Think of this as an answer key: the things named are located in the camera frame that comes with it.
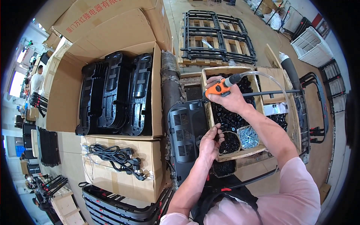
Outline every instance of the cardboard box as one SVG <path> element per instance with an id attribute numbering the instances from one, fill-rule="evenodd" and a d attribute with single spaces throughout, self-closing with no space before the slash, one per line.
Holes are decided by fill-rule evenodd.
<path id="1" fill-rule="evenodd" d="M 47 0 L 34 18 L 45 30 L 49 30 L 55 21 L 58 20 L 75 1 L 76 0 Z"/>
<path id="2" fill-rule="evenodd" d="M 21 165 L 21 171 L 23 172 L 24 175 L 29 174 L 29 171 L 27 169 L 27 160 L 20 160 L 20 165 Z"/>
<path id="3" fill-rule="evenodd" d="M 206 79 L 207 79 L 206 76 L 218 75 L 220 73 L 224 73 L 224 74 L 232 73 L 232 74 L 235 74 L 235 73 L 246 72 L 246 71 L 249 71 L 249 70 L 251 70 L 250 67 L 242 67 L 242 66 L 222 66 L 222 67 L 210 67 L 210 68 L 202 69 L 202 75 L 201 75 L 202 89 L 203 89 L 203 91 L 206 91 L 206 89 L 205 89 Z M 248 76 L 248 79 L 251 82 L 251 87 L 253 89 L 253 92 L 259 92 L 259 86 L 257 84 L 256 76 Z M 264 114 L 264 104 L 262 103 L 261 96 L 254 96 L 254 99 L 255 99 L 256 110 L 258 112 L 260 112 L 261 114 Z M 213 127 L 215 125 L 215 122 L 214 122 L 214 117 L 213 117 L 213 114 L 212 114 L 212 109 L 211 109 L 211 103 L 210 102 L 205 104 L 205 112 L 206 112 L 206 115 L 207 115 L 209 127 Z M 219 155 L 216 158 L 216 161 L 224 162 L 224 161 L 229 161 L 229 160 L 237 159 L 237 158 L 245 158 L 245 157 L 257 154 L 259 152 L 262 152 L 264 150 L 266 150 L 266 147 L 263 144 L 263 142 L 260 140 L 260 144 L 255 148 L 241 150 L 239 152 L 226 154 L 226 155 Z"/>
<path id="4" fill-rule="evenodd" d="M 42 43 L 46 44 L 48 48 L 56 49 L 60 43 L 61 38 L 56 33 L 51 33 L 48 38 Z"/>
<path id="5" fill-rule="evenodd" d="M 284 75 L 282 69 L 257 67 L 255 68 L 255 70 L 272 76 L 280 83 L 281 87 L 285 89 Z M 261 91 L 281 91 L 280 87 L 275 82 L 268 79 L 267 77 L 259 76 L 259 79 L 260 79 Z M 273 98 L 270 98 L 270 95 L 262 95 L 262 100 L 264 104 L 286 102 L 284 94 L 274 94 Z"/>
<path id="6" fill-rule="evenodd" d="M 140 169 L 150 177 L 150 179 L 140 181 L 135 176 L 126 174 L 126 172 L 116 172 L 109 161 L 102 161 L 95 155 L 86 155 L 86 148 L 83 147 L 82 161 L 87 182 L 128 198 L 153 203 L 157 201 L 166 180 L 163 179 L 163 168 L 165 167 L 161 162 L 159 141 L 81 137 L 81 143 L 87 146 L 101 144 L 107 147 L 117 145 L 120 148 L 132 148 L 134 150 L 133 157 L 141 158 Z"/>
<path id="7" fill-rule="evenodd" d="M 53 28 L 69 41 L 76 42 L 91 29 L 126 11 L 141 8 L 155 34 L 157 44 L 162 50 L 172 51 L 171 30 L 162 0 L 77 0 L 53 25 Z M 120 23 L 130 22 L 126 18 Z M 108 27 L 108 33 L 117 24 Z M 129 36 L 130 31 L 122 31 L 118 35 Z"/>
<path id="8" fill-rule="evenodd" d="M 151 27 L 140 9 L 133 9 L 98 25 L 77 40 L 60 60 L 49 94 L 46 129 L 75 132 L 79 124 L 79 105 L 83 75 L 87 63 L 123 51 L 129 56 L 153 52 L 151 81 L 152 135 L 92 135 L 114 139 L 153 140 L 162 136 L 161 50 Z"/>

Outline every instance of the concrete floor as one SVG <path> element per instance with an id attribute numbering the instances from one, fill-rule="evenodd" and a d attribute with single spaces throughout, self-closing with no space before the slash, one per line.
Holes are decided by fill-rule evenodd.
<path id="1" fill-rule="evenodd" d="M 250 10 L 250 7 L 243 1 L 238 0 L 236 6 L 228 6 L 223 3 L 212 3 L 206 1 L 187 1 L 187 0 L 164 0 L 166 14 L 168 16 L 171 33 L 174 37 L 174 47 L 176 52 L 179 48 L 179 31 L 182 12 L 188 10 L 210 10 L 219 14 L 232 15 L 241 18 L 248 30 L 248 35 L 252 40 L 257 55 L 257 66 L 270 66 L 265 54 L 264 48 L 269 44 L 272 50 L 277 54 L 279 51 L 287 54 L 293 61 L 299 77 L 314 72 L 320 77 L 319 70 L 307 63 L 297 59 L 297 55 L 290 45 L 290 42 L 282 35 L 278 35 L 269 26 Z M 192 66 L 191 68 L 181 68 L 181 73 L 197 72 L 201 68 Z M 318 101 L 316 87 L 308 86 L 306 88 L 306 102 L 309 113 L 310 127 L 322 127 L 321 105 Z M 307 170 L 314 178 L 317 186 L 320 187 L 327 178 L 329 162 L 332 155 L 333 144 L 333 123 L 329 117 L 330 129 L 326 140 L 322 144 L 311 144 L 310 160 L 306 165 Z M 50 168 L 40 165 L 41 171 L 52 175 L 62 174 L 69 180 L 69 186 L 74 192 L 75 201 L 80 207 L 84 219 L 93 225 L 89 212 L 86 210 L 85 202 L 82 198 L 81 188 L 78 183 L 85 181 L 84 170 L 81 161 L 80 137 L 74 133 L 61 132 L 58 134 L 59 151 L 61 165 Z M 270 171 L 276 167 L 274 158 L 256 163 L 244 168 L 239 168 L 236 175 L 241 180 L 246 180 Z M 255 196 L 278 193 L 279 191 L 279 173 L 248 185 L 249 190 Z"/>

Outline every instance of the wooden crate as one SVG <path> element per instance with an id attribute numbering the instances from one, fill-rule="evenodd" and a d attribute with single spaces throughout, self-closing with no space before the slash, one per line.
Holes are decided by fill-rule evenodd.
<path id="1" fill-rule="evenodd" d="M 51 198 L 51 205 L 64 225 L 87 225 L 72 198 L 73 192 L 63 186 Z"/>
<path id="2" fill-rule="evenodd" d="M 207 76 L 218 75 L 220 73 L 235 74 L 235 73 L 242 73 L 242 72 L 246 72 L 246 71 L 250 71 L 250 70 L 251 70 L 250 67 L 240 67 L 240 66 L 205 68 L 202 70 L 202 76 L 201 76 L 202 83 L 203 83 L 203 85 L 202 85 L 203 91 L 205 91 Z M 248 76 L 248 79 L 251 82 L 251 87 L 252 87 L 253 91 L 259 92 L 259 86 L 257 83 L 256 76 L 253 76 L 253 75 Z M 264 114 L 264 104 L 262 102 L 261 96 L 254 96 L 254 99 L 255 99 L 256 110 L 258 112 L 260 112 L 261 114 Z M 207 115 L 209 127 L 213 127 L 215 125 L 215 122 L 214 122 L 214 117 L 212 114 L 212 108 L 211 108 L 210 102 L 205 104 L 205 112 Z M 219 155 L 216 160 L 218 162 L 223 162 L 223 161 L 228 161 L 228 160 L 237 159 L 237 158 L 244 158 L 244 157 L 248 157 L 248 156 L 257 154 L 259 152 L 265 151 L 265 150 L 266 150 L 266 147 L 263 144 L 263 142 L 260 140 L 260 144 L 255 148 L 241 150 L 236 153 L 226 154 L 226 155 L 222 155 L 222 156 Z"/>
<path id="3" fill-rule="evenodd" d="M 209 20 L 193 20 L 191 19 L 189 21 L 191 26 L 195 26 L 195 24 L 199 27 L 214 27 L 214 22 L 213 21 L 209 21 Z M 184 26 L 184 20 L 180 21 L 180 27 Z M 240 27 L 236 24 L 231 24 L 229 23 L 229 27 L 224 27 L 224 24 L 220 23 L 220 27 L 221 29 L 228 29 L 228 30 L 232 30 L 232 31 L 241 31 Z M 189 59 L 183 59 L 181 56 L 183 55 L 183 51 L 181 51 L 181 48 L 184 47 L 184 30 L 181 29 L 180 30 L 180 35 L 179 35 L 179 53 L 177 56 L 177 63 L 179 64 L 180 67 L 186 67 L 186 66 L 190 66 L 190 65 L 197 65 L 197 66 L 228 66 L 229 63 L 228 62 L 224 62 L 221 60 L 211 60 L 211 59 L 193 59 L 193 60 L 189 60 Z M 216 37 L 207 37 L 206 36 L 206 32 L 199 32 L 199 36 L 193 36 L 190 38 L 190 46 L 195 47 L 196 45 L 200 45 L 200 47 L 204 47 L 204 48 L 208 48 L 208 46 L 206 44 L 204 44 L 203 42 L 201 42 L 201 40 L 205 38 L 207 42 L 212 43 L 212 46 L 214 48 L 219 48 L 219 41 Z M 226 46 L 226 50 L 228 52 L 235 52 L 235 53 L 241 53 L 241 54 L 246 54 L 246 55 L 250 55 L 249 53 L 249 49 L 246 45 L 246 43 L 242 42 L 242 41 L 235 41 L 235 40 L 231 40 L 231 39 L 224 39 L 225 41 L 225 46 Z M 246 64 L 246 63 L 236 63 L 237 66 L 244 66 L 244 67 L 252 67 L 252 65 L 250 64 Z"/>

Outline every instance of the man in white shirt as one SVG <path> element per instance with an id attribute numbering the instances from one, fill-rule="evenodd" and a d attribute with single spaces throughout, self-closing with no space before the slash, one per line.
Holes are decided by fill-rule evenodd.
<path id="1" fill-rule="evenodd" d="M 37 68 L 37 73 L 31 77 L 31 81 L 30 81 L 31 94 L 33 92 L 39 93 L 40 86 L 44 81 L 44 77 L 41 74 L 42 74 L 42 65 L 39 65 Z"/>

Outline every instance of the window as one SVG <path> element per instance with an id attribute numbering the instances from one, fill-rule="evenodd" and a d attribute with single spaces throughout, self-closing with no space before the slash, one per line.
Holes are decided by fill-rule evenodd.
<path id="1" fill-rule="evenodd" d="M 25 78 L 24 74 L 19 73 L 17 71 L 15 72 L 13 82 L 11 83 L 11 87 L 10 87 L 10 93 L 9 93 L 10 95 L 18 97 L 18 98 L 20 97 L 24 78 Z"/>

